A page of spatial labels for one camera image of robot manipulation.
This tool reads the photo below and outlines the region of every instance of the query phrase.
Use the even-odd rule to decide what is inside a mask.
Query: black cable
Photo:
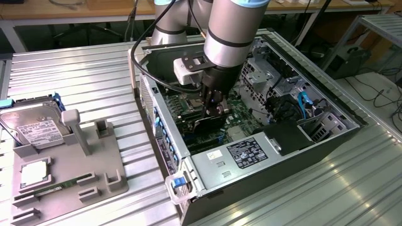
[[[269,94],[269,92],[272,92],[272,90],[273,90],[275,87],[278,86],[280,80],[282,80],[282,76],[279,77],[279,79],[276,80],[275,84],[271,86],[271,88],[269,88],[268,91],[265,92],[264,101],[267,100],[268,94]]]
[[[371,4],[371,6],[372,6],[372,11],[375,10],[375,5],[374,5],[374,3],[371,3],[371,2],[368,2],[370,4]]]
[[[316,105],[320,103],[320,102],[326,102],[326,107],[328,107],[328,101],[327,101],[327,99],[324,99],[324,98],[322,98],[319,101],[318,101],[318,103],[316,103]]]
[[[400,63],[400,66],[398,67],[394,67],[394,68],[388,68],[388,69],[383,69],[380,71],[376,71],[374,70],[372,68],[368,68],[368,67],[362,67],[359,70],[358,70],[358,73],[362,71],[362,70],[368,70],[370,72],[375,72],[378,74],[382,74],[383,76],[395,76],[400,71],[402,71],[402,63]]]
[[[351,85],[350,81],[348,81],[346,78],[344,78],[344,80],[346,80],[346,82],[348,83],[348,85],[350,85],[351,88],[355,90],[355,92],[358,93],[359,97],[360,97],[363,100],[366,100],[366,101],[374,100],[374,102],[372,102],[374,107],[379,108],[379,107],[383,107],[383,106],[390,105],[390,104],[392,104],[392,103],[396,103],[398,107],[396,107],[396,110],[394,111],[394,113],[391,114],[391,122],[392,122],[394,127],[396,128],[396,130],[398,130],[399,133],[402,134],[402,131],[400,131],[400,129],[398,128],[398,126],[396,126],[396,124],[395,124],[395,121],[394,121],[394,116],[395,116],[396,114],[398,114],[399,120],[402,121],[402,118],[400,118],[402,105],[398,104],[399,101],[402,101],[402,100],[400,100],[400,97],[402,97],[400,91],[399,91],[400,95],[399,95],[398,100],[391,101],[391,102],[388,102],[388,103],[384,104],[384,105],[376,106],[376,105],[375,105],[375,100],[376,100],[376,98],[378,98],[379,96],[386,97],[386,96],[382,94],[382,93],[383,93],[383,89],[378,92],[378,94],[375,95],[375,98],[372,98],[372,99],[366,99],[366,98],[360,95],[360,93],[358,92],[358,90],[354,88],[354,86]]]
[[[399,96],[398,100],[391,100],[387,96],[384,96],[384,95],[382,94],[382,93],[384,92],[383,89],[382,89],[380,91],[378,91],[371,85],[366,84],[364,82],[362,82],[360,80],[356,79],[358,82],[360,82],[360,83],[364,84],[366,86],[371,87],[371,88],[376,91],[375,97],[371,98],[371,99],[367,99],[367,98],[364,98],[364,97],[362,96],[362,94],[358,92],[356,88],[351,85],[350,81],[348,81],[346,78],[344,78],[344,80],[346,80],[346,82],[348,83],[348,85],[351,86],[351,88],[354,89],[354,91],[358,93],[359,97],[360,97],[363,100],[366,100],[366,101],[374,100],[372,105],[374,105],[374,107],[376,107],[376,108],[384,107],[384,106],[387,106],[387,105],[390,105],[390,104],[394,104],[394,103],[396,103],[396,106],[398,106],[399,101],[402,101],[402,100],[400,100],[402,95]],[[390,100],[390,102],[386,103],[386,104],[383,104],[383,105],[375,105],[375,100],[376,100],[376,98],[378,98],[379,96],[383,96],[384,98],[387,98],[387,99]]]
[[[346,42],[358,39],[358,38],[359,38],[360,36],[363,36],[367,32],[368,32],[368,29],[364,29],[363,32],[362,32],[359,35],[356,35],[355,37],[347,39]],[[328,44],[330,44],[330,45],[335,45],[335,44],[338,44],[338,41],[336,41],[336,42],[330,42]]]
[[[324,14],[324,12],[326,12],[326,10],[328,8],[330,3],[331,3],[331,0],[326,0],[326,2],[323,3],[323,5],[322,5],[322,7],[320,7],[320,9],[318,11],[318,14],[315,16],[315,19],[312,20],[312,23],[311,23],[311,25],[310,25],[310,27],[307,29],[304,37],[308,37],[308,35],[311,34],[314,26],[315,26],[316,22],[320,21],[320,18],[322,18],[323,14]],[[304,41],[306,41],[306,39],[302,39],[302,42],[300,42],[299,46],[303,45]]]
[[[303,12],[303,15],[306,15],[306,12],[307,12],[307,9],[308,9],[308,6],[310,6],[310,2],[311,2],[311,0],[308,0],[308,3],[307,3],[307,6],[306,6],[306,9],[304,9],[304,12]],[[307,24],[307,21],[308,21],[308,19],[306,18],[304,19],[304,24],[303,24],[303,27],[302,27],[302,30],[300,30],[300,32],[299,32],[299,34],[296,35],[296,38],[290,42],[290,44],[292,44],[294,43],[294,41],[296,41],[296,39],[300,37],[300,35],[302,35],[302,32],[303,32],[303,29],[304,29],[304,27],[306,27],[306,24]]]
[[[295,109],[298,109],[298,113],[300,114],[300,116],[303,117],[303,112],[302,112],[302,109],[300,109],[300,106],[295,103],[292,103],[291,101],[286,100],[284,102],[290,103]]]
[[[161,79],[156,78],[144,68],[143,65],[137,62],[133,53],[136,51],[136,48],[140,44],[140,41],[144,39],[147,33],[151,31],[151,29],[155,27],[155,25],[157,24],[157,22],[160,21],[160,19],[163,18],[163,16],[165,15],[165,13],[168,12],[169,8],[172,7],[172,5],[175,4],[176,0],[171,0],[168,6],[165,7],[165,9],[163,10],[161,14],[157,16],[157,18],[155,19],[155,21],[152,22],[152,24],[149,25],[149,27],[145,29],[144,33],[140,35],[140,37],[137,38],[132,48],[131,48],[131,52],[129,52],[129,58],[131,61],[135,65],[135,67],[137,67],[137,69],[155,81],[157,82],[161,86],[167,87],[168,89],[176,91],[176,92],[181,92],[181,93],[197,93],[200,92],[200,87],[197,89],[184,89],[176,86],[172,86],[171,84],[168,84],[165,81],[163,81]]]
[[[133,13],[132,13],[132,17],[131,17],[131,36],[129,36],[129,41],[133,41],[133,27],[135,27],[135,23],[136,23],[136,15],[137,15],[137,2],[139,0],[135,0],[135,4],[133,4]]]
[[[48,0],[49,1],[49,3],[52,3],[53,5],[57,5],[57,6],[64,6],[64,7],[66,7],[66,8],[69,8],[69,9],[72,9],[72,10],[76,10],[76,7],[74,6],[79,6],[79,5],[83,5],[83,1],[79,1],[79,2],[76,2],[76,3],[58,3],[58,2],[56,2],[54,0]]]
[[[132,41],[132,39],[133,39],[133,27],[135,27],[135,18],[136,18],[136,14],[137,14],[137,2],[139,2],[139,0],[135,0],[132,10],[128,14],[127,28],[125,28],[125,31],[124,31],[124,42],[127,41],[127,34],[128,34],[129,25],[131,25],[129,41]]]
[[[191,17],[192,17],[192,19],[193,19],[193,21],[195,21],[196,27],[199,28],[200,35],[203,36],[203,38],[205,38],[205,33],[203,32],[201,26],[200,26],[200,24],[199,24],[199,21],[197,21],[196,18],[195,18],[195,14],[193,14],[193,11],[192,11],[192,5],[191,5],[189,0],[187,0],[187,3],[188,3],[188,11],[189,11]]]
[[[268,115],[268,113],[264,113],[264,112],[261,112],[261,111],[259,111],[259,110],[255,110],[253,108],[249,108],[252,111],[255,111],[255,112],[257,112],[257,113],[260,113],[260,114],[265,114],[265,115]]]
[[[359,83],[362,83],[363,85],[366,85],[367,87],[370,87],[372,90],[375,90],[378,93],[380,93],[380,96],[383,96],[387,100],[390,100],[390,103],[384,104],[383,106],[391,104],[391,103],[398,103],[400,97],[402,97],[402,93],[399,95],[399,98],[396,101],[391,100],[387,96],[384,96],[382,93],[384,92],[384,90],[382,89],[380,91],[378,91],[371,85],[368,85],[367,83],[362,82],[356,77],[352,77]]]
[[[382,11],[382,3],[376,0],[376,3],[379,4],[379,11]]]

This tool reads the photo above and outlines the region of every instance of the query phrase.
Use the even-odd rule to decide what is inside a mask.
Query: gray parts tray
[[[10,224],[36,225],[128,190],[113,130],[108,130],[109,136],[99,136],[96,129],[96,126],[83,128],[92,153],[88,156],[77,142],[41,149],[24,158],[14,155]],[[32,184],[30,190],[21,190],[21,165],[42,159],[48,160],[50,184],[41,187]]]

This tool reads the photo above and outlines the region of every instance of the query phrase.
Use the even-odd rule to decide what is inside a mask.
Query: hard drive label
[[[240,169],[252,166],[268,158],[253,138],[227,146],[227,150]]]
[[[44,145],[62,139],[53,120],[18,126],[17,130],[33,146]]]

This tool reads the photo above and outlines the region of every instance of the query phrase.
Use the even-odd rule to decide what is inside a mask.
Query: metal bracket
[[[215,67],[216,65],[205,58],[203,52],[193,53],[181,57],[181,61],[185,69],[189,72],[196,72],[207,68]]]

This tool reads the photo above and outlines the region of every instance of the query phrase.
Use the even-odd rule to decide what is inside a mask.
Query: table leg
[[[12,21],[0,20],[0,28],[4,32],[8,42],[10,43],[13,51],[16,53],[26,52],[26,48],[22,43],[22,40],[20,39],[20,36],[14,31],[14,26],[13,26]]]
[[[323,71],[326,71],[326,69],[328,68],[328,65],[331,64],[331,62],[338,54],[338,51],[344,46],[348,38],[351,37],[354,31],[356,30],[358,25],[359,25],[359,16],[351,22],[351,25],[350,25],[348,29],[346,30],[335,47],[332,48],[331,52],[326,54],[324,59],[322,60],[322,64],[319,65],[319,67]]]
[[[318,16],[318,12],[311,13],[311,16],[310,16],[310,18],[308,18],[308,21],[307,21],[307,23],[306,23],[306,26],[304,26],[304,28],[303,28],[303,30],[302,30],[300,36],[299,36],[299,38],[296,39],[296,44],[295,44],[295,46],[298,46],[298,45],[302,43],[302,40],[303,40],[303,38],[304,38],[304,36],[306,36],[306,34],[307,34],[307,31],[310,30],[310,27],[311,27],[311,25],[312,25],[312,23],[314,23],[314,20],[315,20],[316,16]]]

